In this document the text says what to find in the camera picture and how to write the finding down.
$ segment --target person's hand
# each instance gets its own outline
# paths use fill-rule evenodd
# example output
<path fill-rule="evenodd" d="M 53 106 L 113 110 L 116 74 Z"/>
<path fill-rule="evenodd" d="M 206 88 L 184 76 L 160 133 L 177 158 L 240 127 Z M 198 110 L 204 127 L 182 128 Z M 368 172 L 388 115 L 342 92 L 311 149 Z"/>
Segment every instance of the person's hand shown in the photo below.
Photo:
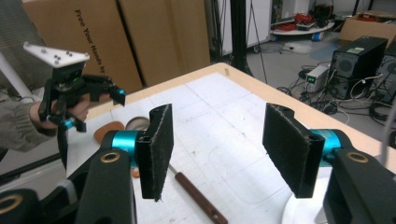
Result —
<path fill-rule="evenodd" d="M 79 102 L 72 108 L 68 108 L 67 112 L 74 115 L 76 118 L 84 121 L 88 115 L 88 106 L 90 102 L 81 98 Z M 40 107 L 40 102 L 33 104 L 30 107 L 30 120 L 33 122 L 37 129 L 56 129 L 58 126 L 50 121 L 41 121 L 38 116 L 38 108 Z"/>

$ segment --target screwdriver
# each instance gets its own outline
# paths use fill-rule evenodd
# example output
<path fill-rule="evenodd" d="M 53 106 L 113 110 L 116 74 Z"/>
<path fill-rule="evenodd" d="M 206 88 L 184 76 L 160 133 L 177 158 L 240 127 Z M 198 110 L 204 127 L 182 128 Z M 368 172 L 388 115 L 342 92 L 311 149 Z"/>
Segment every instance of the screwdriver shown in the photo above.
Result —
<path fill-rule="evenodd" d="M 195 200 L 195 202 L 201 207 L 202 210 L 209 216 L 209 218 L 214 223 L 227 224 L 228 220 L 224 215 L 219 212 L 219 210 L 198 190 L 190 180 L 183 175 L 183 173 L 178 172 L 170 163 L 169 169 L 175 174 L 175 179 L 177 182 L 186 190 L 190 196 Z"/>

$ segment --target power supply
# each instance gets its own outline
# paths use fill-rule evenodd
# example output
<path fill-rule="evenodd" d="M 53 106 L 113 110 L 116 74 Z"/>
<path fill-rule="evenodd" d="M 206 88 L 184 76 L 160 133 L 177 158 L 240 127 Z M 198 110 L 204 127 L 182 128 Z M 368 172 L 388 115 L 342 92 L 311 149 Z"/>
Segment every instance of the power supply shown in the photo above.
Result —
<path fill-rule="evenodd" d="M 391 105 L 396 94 L 396 42 L 385 50 L 376 75 L 380 77 L 373 81 L 369 93 L 374 92 L 376 100 Z"/>
<path fill-rule="evenodd" d="M 332 96 L 349 99 L 350 95 L 355 96 L 368 90 L 373 80 L 370 78 L 364 82 L 362 80 L 375 77 L 387 43 L 386 38 L 362 36 L 335 50 L 329 70 L 332 79 L 328 90 Z"/>
<path fill-rule="evenodd" d="M 314 92 L 324 88 L 327 81 L 328 71 L 329 71 L 328 67 L 319 65 L 314 70 L 306 74 L 306 78 L 305 78 L 306 91 Z"/>

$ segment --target floor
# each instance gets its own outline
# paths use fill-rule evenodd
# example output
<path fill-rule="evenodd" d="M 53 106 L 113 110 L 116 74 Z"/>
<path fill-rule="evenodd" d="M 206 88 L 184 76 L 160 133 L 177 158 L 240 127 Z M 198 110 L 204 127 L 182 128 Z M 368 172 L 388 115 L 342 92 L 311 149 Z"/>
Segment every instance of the floor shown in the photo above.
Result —
<path fill-rule="evenodd" d="M 249 50 L 247 63 L 253 76 L 268 85 L 279 87 L 290 87 L 298 79 L 298 74 L 303 68 L 312 68 L 320 65 L 329 65 L 332 53 L 340 47 L 338 41 L 339 33 L 327 32 L 319 42 L 310 40 L 311 35 L 281 36 L 277 41 L 268 41 L 261 44 L 262 53 Z M 299 52 L 283 49 L 285 44 L 298 46 Z M 293 97 L 299 98 L 304 90 L 304 85 L 293 89 Z M 372 136 L 379 141 L 382 140 L 383 124 L 370 118 L 367 107 L 371 101 L 365 99 L 337 102 L 340 104 L 338 112 L 329 115 L 347 125 Z"/>

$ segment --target cardboard box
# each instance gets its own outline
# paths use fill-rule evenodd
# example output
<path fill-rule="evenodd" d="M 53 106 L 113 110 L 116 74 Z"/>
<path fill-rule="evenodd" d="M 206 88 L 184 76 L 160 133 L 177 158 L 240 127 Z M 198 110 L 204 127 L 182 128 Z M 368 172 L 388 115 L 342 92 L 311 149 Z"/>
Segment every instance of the cardboard box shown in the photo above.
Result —
<path fill-rule="evenodd" d="M 204 1 L 118 2 L 147 86 L 210 65 Z"/>
<path fill-rule="evenodd" d="M 88 52 L 83 74 L 106 75 L 127 93 L 142 89 L 115 1 L 23 0 L 47 47 Z"/>
<path fill-rule="evenodd" d="M 384 23 L 395 20 L 395 14 L 368 11 L 348 18 L 339 35 L 342 44 L 354 41 L 363 35 L 382 37 L 388 40 L 388 46 L 395 40 L 396 24 Z"/>

